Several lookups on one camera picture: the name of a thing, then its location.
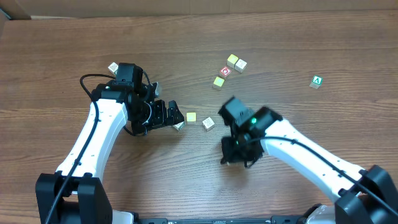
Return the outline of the white block green edge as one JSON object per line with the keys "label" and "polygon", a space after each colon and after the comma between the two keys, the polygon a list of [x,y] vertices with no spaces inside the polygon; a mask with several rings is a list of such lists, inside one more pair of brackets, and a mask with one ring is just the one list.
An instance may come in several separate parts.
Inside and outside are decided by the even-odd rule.
{"label": "white block green edge", "polygon": [[178,123],[178,124],[173,125],[173,127],[174,127],[177,131],[181,130],[184,126],[185,126],[185,122],[184,122],[184,121],[181,122],[181,123]]}

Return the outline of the white patterned block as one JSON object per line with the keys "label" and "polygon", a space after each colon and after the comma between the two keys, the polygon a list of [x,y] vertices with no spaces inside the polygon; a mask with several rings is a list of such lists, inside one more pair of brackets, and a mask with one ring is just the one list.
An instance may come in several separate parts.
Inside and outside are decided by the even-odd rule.
{"label": "white patterned block", "polygon": [[204,119],[202,121],[202,125],[203,125],[203,127],[205,128],[206,131],[209,131],[212,128],[214,128],[215,122],[210,117],[207,117],[206,119]]}

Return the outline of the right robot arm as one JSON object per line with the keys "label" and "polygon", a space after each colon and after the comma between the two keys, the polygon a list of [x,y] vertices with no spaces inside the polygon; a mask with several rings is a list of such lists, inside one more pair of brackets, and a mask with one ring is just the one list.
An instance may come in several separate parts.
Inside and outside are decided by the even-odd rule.
{"label": "right robot arm", "polygon": [[253,111],[232,97],[218,113],[231,130],[221,140],[221,164],[242,162],[250,168],[268,154],[294,168],[332,202],[313,206],[297,223],[397,223],[397,187],[380,166],[366,170],[337,157],[265,106]]}

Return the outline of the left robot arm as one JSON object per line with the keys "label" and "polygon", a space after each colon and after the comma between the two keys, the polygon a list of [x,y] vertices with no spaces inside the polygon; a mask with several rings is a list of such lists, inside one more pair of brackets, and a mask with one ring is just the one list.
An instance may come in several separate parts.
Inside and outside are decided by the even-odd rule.
{"label": "left robot arm", "polygon": [[130,124],[132,136],[184,122],[177,103],[159,99],[157,82],[143,83],[146,72],[134,63],[112,63],[109,82],[90,97],[86,123],[65,160],[35,185],[42,223],[136,223],[132,212],[114,210],[102,180],[119,133]]}

